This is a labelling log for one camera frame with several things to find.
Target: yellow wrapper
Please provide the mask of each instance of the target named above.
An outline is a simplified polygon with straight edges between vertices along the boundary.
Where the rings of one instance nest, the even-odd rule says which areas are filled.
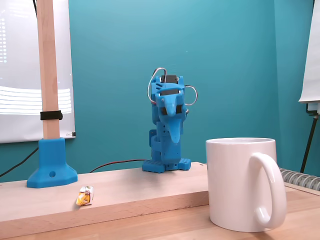
[[[79,191],[79,196],[76,199],[75,204],[79,206],[91,205],[94,200],[94,187],[83,186]]]

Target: blue robot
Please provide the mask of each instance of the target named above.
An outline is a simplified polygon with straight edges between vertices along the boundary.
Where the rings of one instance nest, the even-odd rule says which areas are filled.
[[[164,75],[154,77],[158,70],[164,70]],[[185,88],[195,91],[196,98],[191,104],[185,103]],[[145,160],[142,170],[153,173],[163,173],[171,170],[189,170],[191,160],[181,158],[181,135],[183,122],[189,110],[198,99],[197,90],[190,85],[184,85],[182,76],[167,75],[164,68],[157,68],[150,80],[147,90],[152,104],[152,122],[156,129],[149,131],[150,160]]]

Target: black tripod leg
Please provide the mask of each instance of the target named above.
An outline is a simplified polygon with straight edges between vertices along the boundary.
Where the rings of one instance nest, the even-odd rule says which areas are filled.
[[[306,148],[305,148],[305,152],[304,152],[304,157],[303,157],[300,173],[304,173],[304,171],[305,171],[305,167],[306,167],[306,163],[307,163],[307,158],[308,158],[308,154],[309,154],[312,138],[314,137],[314,133],[315,133],[315,129],[316,129],[317,120],[318,120],[318,116],[314,116],[313,117],[312,126],[311,126],[311,130],[310,130],[310,134],[309,134],[308,143],[306,144]]]

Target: red wire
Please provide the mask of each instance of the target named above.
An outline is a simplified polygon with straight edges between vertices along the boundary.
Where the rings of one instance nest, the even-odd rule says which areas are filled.
[[[105,166],[108,166],[108,165],[111,165],[111,164],[122,164],[122,163],[137,162],[137,161],[144,161],[144,160],[146,160],[146,159],[130,159],[130,160],[124,160],[124,161],[111,161],[111,162],[108,162],[108,163],[105,163],[101,166],[96,167],[90,173],[93,173],[95,170],[102,168],[102,167],[105,167]]]

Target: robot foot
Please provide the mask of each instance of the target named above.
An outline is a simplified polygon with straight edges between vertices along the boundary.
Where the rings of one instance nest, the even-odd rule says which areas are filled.
[[[152,172],[161,174],[165,171],[183,170],[187,171],[191,167],[191,160],[182,158],[179,163],[163,164],[160,161],[145,160],[142,164],[142,170],[145,172]]]

